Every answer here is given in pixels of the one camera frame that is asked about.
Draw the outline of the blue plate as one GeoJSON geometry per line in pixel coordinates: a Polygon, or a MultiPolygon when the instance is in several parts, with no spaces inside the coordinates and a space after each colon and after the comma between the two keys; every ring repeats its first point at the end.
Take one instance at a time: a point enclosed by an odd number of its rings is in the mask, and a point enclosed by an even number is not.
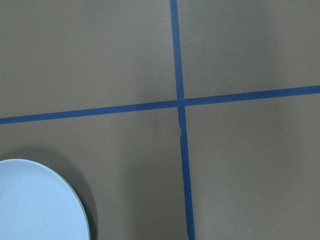
{"type": "Polygon", "coordinates": [[[2,240],[89,240],[90,227],[74,189],[58,173],[26,159],[0,162],[2,240]]]}

